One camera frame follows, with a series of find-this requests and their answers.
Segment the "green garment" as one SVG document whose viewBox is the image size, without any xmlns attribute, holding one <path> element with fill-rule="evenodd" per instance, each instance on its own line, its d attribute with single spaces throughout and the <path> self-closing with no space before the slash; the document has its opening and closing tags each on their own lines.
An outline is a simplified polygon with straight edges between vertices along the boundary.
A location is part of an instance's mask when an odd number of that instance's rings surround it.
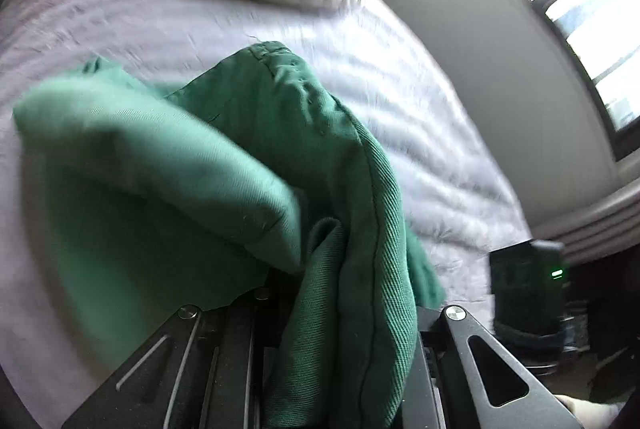
<svg viewBox="0 0 640 429">
<path fill-rule="evenodd" d="M 37 157 L 48 248 L 80 328 L 117 363 L 179 305 L 292 291 L 273 428 L 386 428 L 444 292 L 373 134 L 277 41 L 174 89 L 97 59 L 14 123 Z"/>
</svg>

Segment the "lavender textured bedspread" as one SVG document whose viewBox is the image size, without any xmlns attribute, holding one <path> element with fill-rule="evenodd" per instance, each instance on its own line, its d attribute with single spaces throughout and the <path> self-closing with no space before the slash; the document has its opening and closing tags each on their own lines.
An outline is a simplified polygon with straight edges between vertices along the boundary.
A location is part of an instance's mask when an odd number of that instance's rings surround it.
<svg viewBox="0 0 640 429">
<path fill-rule="evenodd" d="M 383 1 L 328 13 L 254 0 L 4 0 L 1 364 L 40 426 L 60 427 L 133 349 L 108 363 L 79 326 L 48 248 L 39 165 L 16 129 L 15 104 L 97 59 L 179 89 L 269 41 L 303 59 L 382 146 L 442 302 L 491 320 L 487 255 L 528 236 L 521 206 L 445 73 Z"/>
</svg>

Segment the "black device with green light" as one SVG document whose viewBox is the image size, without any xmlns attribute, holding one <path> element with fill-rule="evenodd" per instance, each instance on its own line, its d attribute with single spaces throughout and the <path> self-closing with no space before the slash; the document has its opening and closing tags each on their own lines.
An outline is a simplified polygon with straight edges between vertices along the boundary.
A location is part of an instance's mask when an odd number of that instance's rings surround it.
<svg viewBox="0 0 640 429">
<path fill-rule="evenodd" d="M 489 254 L 494 331 L 506 345 L 556 350 L 564 345 L 564 245 L 530 239 Z"/>
</svg>

